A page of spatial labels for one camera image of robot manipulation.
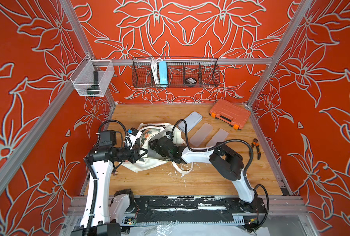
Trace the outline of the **translucent frosted pencil case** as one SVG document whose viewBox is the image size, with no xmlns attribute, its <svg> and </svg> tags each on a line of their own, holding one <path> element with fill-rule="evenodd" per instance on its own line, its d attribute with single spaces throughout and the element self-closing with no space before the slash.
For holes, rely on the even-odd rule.
<svg viewBox="0 0 350 236">
<path fill-rule="evenodd" d="M 213 126 L 208 123 L 204 123 L 190 138 L 189 142 L 192 147 L 199 147 L 201 143 L 207 138 L 212 132 Z"/>
</svg>

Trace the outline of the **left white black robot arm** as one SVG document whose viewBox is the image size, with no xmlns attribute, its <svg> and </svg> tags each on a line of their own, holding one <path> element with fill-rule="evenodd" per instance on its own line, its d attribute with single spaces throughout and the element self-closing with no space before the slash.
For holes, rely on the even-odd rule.
<svg viewBox="0 0 350 236">
<path fill-rule="evenodd" d="M 94 147 L 83 159 L 90 173 L 90 183 L 80 228 L 71 232 L 72 236 L 120 236 L 121 223 L 125 212 L 135 208 L 131 189 L 117 192 L 109 200 L 111 175 L 115 162 L 135 163 L 147 154 L 147 149 L 113 147 L 112 145 Z"/>
</svg>

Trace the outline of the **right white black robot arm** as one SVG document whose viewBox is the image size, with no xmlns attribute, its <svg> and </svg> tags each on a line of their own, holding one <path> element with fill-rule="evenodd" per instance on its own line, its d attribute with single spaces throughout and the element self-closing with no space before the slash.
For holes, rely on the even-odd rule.
<svg viewBox="0 0 350 236">
<path fill-rule="evenodd" d="M 175 128 L 180 123 L 184 124 L 185 143 L 182 145 L 176 145 L 174 143 L 174 132 Z M 246 165 L 243 162 L 243 157 L 227 146 L 228 143 L 233 142 L 242 143 L 248 147 L 249 160 Z M 256 233 L 264 225 L 269 214 L 269 194 L 262 184 L 257 184 L 252 187 L 247 178 L 247 170 L 254 157 L 253 148 L 247 141 L 242 139 L 230 139 L 218 142 L 215 146 L 211 147 L 190 147 L 187 122 L 184 119 L 180 119 L 173 126 L 172 130 L 167 131 L 163 137 L 159 139 L 150 139 L 148 146 L 160 156 L 169 158 L 170 161 L 178 164 L 195 162 L 210 163 L 223 178 L 233 183 L 241 204 L 256 210 L 256 222 L 245 222 L 246 231 Z M 257 189 L 259 188 L 263 189 L 267 204 L 266 206 L 262 206 L 265 209 L 262 219 L 259 218 L 260 201 L 257 193 Z"/>
</svg>

